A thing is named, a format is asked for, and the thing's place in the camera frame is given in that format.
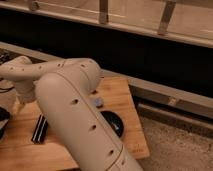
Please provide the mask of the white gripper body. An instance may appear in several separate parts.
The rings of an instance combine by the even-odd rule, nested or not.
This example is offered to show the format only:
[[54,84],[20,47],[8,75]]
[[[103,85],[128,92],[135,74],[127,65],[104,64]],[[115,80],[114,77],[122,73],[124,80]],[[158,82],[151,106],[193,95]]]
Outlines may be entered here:
[[21,104],[32,103],[35,101],[35,85],[32,81],[15,82],[14,87]]

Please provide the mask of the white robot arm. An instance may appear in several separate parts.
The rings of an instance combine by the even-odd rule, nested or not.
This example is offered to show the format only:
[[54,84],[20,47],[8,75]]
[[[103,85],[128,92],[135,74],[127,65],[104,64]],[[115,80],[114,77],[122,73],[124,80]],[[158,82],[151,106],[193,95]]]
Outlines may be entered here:
[[101,79],[94,60],[34,64],[20,56],[0,65],[0,77],[12,82],[21,102],[37,102],[82,171],[143,171],[90,99]]

